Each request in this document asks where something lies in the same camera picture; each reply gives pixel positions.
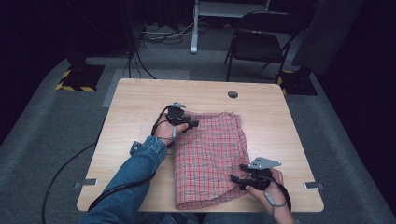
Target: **finger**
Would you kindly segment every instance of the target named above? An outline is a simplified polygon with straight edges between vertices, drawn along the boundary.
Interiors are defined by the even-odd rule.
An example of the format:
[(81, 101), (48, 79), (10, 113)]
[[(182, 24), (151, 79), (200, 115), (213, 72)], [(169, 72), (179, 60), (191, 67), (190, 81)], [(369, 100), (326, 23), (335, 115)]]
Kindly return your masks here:
[(283, 174), (279, 171), (279, 184), (283, 185)]
[(246, 186), (245, 190), (256, 199), (260, 199), (260, 197), (263, 195), (261, 190), (255, 189), (251, 186)]

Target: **person's left hand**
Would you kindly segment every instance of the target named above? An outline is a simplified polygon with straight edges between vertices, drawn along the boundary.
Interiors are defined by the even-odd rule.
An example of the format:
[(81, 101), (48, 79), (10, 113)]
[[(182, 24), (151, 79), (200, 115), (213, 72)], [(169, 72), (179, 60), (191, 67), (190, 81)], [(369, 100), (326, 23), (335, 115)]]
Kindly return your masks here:
[(157, 130), (154, 136), (158, 137), (165, 143), (165, 145), (171, 144), (175, 139), (172, 137), (174, 128), (176, 127), (176, 134), (180, 134), (189, 127), (189, 124), (184, 123), (177, 126), (173, 126), (168, 122), (165, 115), (162, 115), (160, 121), (158, 122)]

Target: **yellow and black tape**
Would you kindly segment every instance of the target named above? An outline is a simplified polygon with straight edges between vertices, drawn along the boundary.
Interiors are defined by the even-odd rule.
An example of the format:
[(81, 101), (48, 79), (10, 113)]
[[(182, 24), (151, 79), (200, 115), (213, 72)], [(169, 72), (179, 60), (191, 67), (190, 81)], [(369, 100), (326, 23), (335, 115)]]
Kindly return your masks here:
[(281, 71), (276, 74), (276, 84), (280, 86), (284, 95), (288, 93), (287, 89), (292, 85), (293, 73), (293, 71)]
[(96, 91), (96, 82), (90, 83), (91, 81), (88, 78), (81, 78), (73, 75), (73, 71), (68, 68), (55, 90)]

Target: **hand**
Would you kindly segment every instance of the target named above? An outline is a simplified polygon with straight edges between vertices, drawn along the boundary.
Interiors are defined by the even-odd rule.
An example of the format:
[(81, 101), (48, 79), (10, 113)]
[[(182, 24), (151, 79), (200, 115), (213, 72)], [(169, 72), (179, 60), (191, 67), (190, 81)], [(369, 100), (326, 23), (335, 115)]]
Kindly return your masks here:
[[(278, 182), (279, 184), (283, 185), (282, 173), (274, 168), (270, 168), (270, 171), (274, 180), (276, 180), (276, 182)], [(275, 220), (276, 223), (278, 224), (295, 223), (295, 219), (292, 216), (288, 208), (288, 205), (285, 203), (286, 200), (285, 196), (283, 195), (282, 191), (280, 191), (279, 187), (275, 183), (271, 182), (271, 184), (268, 186), (265, 192), (267, 192), (271, 196), (275, 204), (277, 205), (285, 204), (284, 206), (281, 207), (273, 207), (268, 202), (268, 199), (265, 197), (264, 191), (255, 189), (251, 186), (246, 186), (246, 191), (260, 202), (265, 212), (267, 212), (270, 215), (273, 214), (273, 219)]]
[(157, 130), (155, 131), (154, 136), (158, 137), (165, 143), (165, 145), (171, 144), (175, 139), (172, 137), (174, 134), (174, 127), (176, 127), (176, 134), (180, 134), (187, 128), (189, 125), (187, 123), (180, 124), (177, 126), (173, 126), (168, 122), (165, 115), (162, 115), (160, 121), (158, 121)]

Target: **red plaid cloth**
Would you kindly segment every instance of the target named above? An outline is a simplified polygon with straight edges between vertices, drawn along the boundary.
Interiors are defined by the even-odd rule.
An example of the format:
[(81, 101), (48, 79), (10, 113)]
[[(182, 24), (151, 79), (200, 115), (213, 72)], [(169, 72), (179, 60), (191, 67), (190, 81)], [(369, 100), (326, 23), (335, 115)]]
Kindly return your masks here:
[(198, 209), (244, 195), (230, 180), (243, 174), (239, 164), (249, 164), (241, 117), (225, 112), (185, 116), (200, 122), (175, 142), (176, 208)]

